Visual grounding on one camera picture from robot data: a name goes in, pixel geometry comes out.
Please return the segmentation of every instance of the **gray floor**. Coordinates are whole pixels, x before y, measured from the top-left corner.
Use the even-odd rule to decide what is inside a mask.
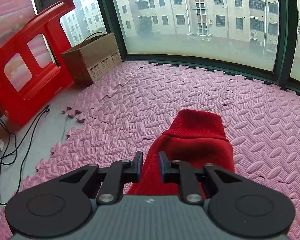
[[[66,106],[71,98],[75,98],[83,89],[84,88],[73,85],[72,87],[61,91],[50,101],[51,111],[42,116],[36,128],[31,149],[23,167],[23,179],[28,175],[32,176],[35,174],[35,166],[41,159],[48,160],[50,158],[50,149],[58,141],[64,142],[66,140],[65,134],[73,126],[80,126],[80,123],[76,121],[76,118],[69,118],[66,114],[62,114],[61,110]],[[27,125],[20,128],[10,123],[6,117],[2,118],[10,132],[16,133],[17,143],[21,141],[33,119],[30,120]],[[1,127],[0,138],[4,139],[6,143],[8,142],[8,135]],[[17,189],[21,162],[28,149],[30,138],[31,132],[28,133],[23,144],[18,149],[18,158],[16,162],[12,166],[2,167],[0,200],[3,203],[7,202]],[[7,153],[12,151],[14,151],[14,139],[12,139],[12,141],[10,142]],[[11,162],[13,158],[14,155],[9,156],[4,160],[4,162]]]

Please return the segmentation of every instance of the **textured pink floor mat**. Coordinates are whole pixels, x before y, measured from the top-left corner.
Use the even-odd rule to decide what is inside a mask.
[[[288,236],[300,239],[300,97],[222,71],[122,63],[64,109],[84,125],[51,149],[51,158],[37,165],[24,189],[88,163],[106,167],[132,160],[137,150],[145,159],[181,109],[221,115],[236,172],[292,199],[297,215]],[[11,233],[3,210],[0,215],[0,239],[7,239]]]

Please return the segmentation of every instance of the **cardboard box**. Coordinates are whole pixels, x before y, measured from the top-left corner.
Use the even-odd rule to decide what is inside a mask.
[[[61,55],[73,81],[86,85],[122,62],[113,33],[89,38]]]

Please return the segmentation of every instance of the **cable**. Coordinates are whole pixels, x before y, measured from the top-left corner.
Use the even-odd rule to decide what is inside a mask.
[[[31,127],[33,126],[34,122],[35,122],[36,119],[38,118],[38,120],[37,120],[37,122],[36,122],[36,124],[35,124],[35,126],[34,126],[34,129],[33,129],[33,131],[32,131],[31,140],[30,140],[30,143],[29,143],[28,150],[27,150],[26,155],[25,155],[25,157],[23,158],[22,163],[21,163],[21,167],[20,167],[20,176],[19,176],[19,184],[18,184],[18,188],[17,188],[16,194],[18,194],[19,189],[20,189],[20,186],[21,186],[21,180],[22,180],[22,168],[23,168],[23,164],[25,163],[26,158],[27,158],[27,156],[28,156],[28,154],[29,154],[29,151],[30,151],[30,148],[31,148],[31,144],[32,144],[32,140],[33,140],[33,136],[34,136],[35,129],[36,129],[38,123],[39,123],[39,120],[40,120],[41,117],[43,116],[43,114],[45,114],[45,113],[47,113],[47,112],[49,112],[49,111],[50,111],[49,105],[47,105],[47,106],[46,106],[46,107],[45,107],[45,108],[44,108],[44,109],[43,109],[43,110],[35,117],[35,119],[34,119],[33,122],[31,123],[30,127],[28,128],[28,131],[26,132],[26,134],[24,135],[23,139],[22,139],[21,142],[19,143],[18,147],[17,147],[17,136],[16,136],[16,134],[15,134],[15,133],[11,133],[11,132],[8,130],[8,128],[7,128],[7,126],[5,125],[5,123],[0,119],[0,125],[1,125],[1,126],[3,127],[3,129],[9,134],[9,140],[8,140],[7,147],[6,147],[5,151],[3,152],[2,157],[0,158],[0,160],[1,160],[1,162],[0,162],[0,182],[1,182],[1,168],[2,168],[2,165],[12,165],[12,164],[16,161],[17,155],[18,155],[18,148],[20,147],[20,145],[22,144],[22,142],[23,142],[24,139],[26,138],[28,132],[30,131]],[[10,135],[14,135],[14,137],[15,137],[15,150],[14,150],[13,152],[9,153],[8,155],[5,155],[6,152],[7,152],[8,147],[9,147],[9,144],[10,144],[10,140],[11,140],[11,136],[10,136]],[[6,158],[6,157],[12,155],[13,153],[16,153],[16,154],[15,154],[14,160],[13,160],[11,163],[3,163],[3,162],[2,162],[2,160],[3,160],[4,158]],[[1,202],[0,202],[0,205],[2,205],[2,206],[6,206],[6,204],[7,204],[7,203],[1,203]]]

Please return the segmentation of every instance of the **metal screw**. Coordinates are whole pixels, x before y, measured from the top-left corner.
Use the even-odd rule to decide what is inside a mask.
[[[110,202],[114,199],[114,196],[111,194],[102,194],[99,197],[99,200],[101,200],[102,202]]]
[[[187,196],[187,200],[191,203],[196,203],[202,200],[202,197],[198,194],[190,194]]]

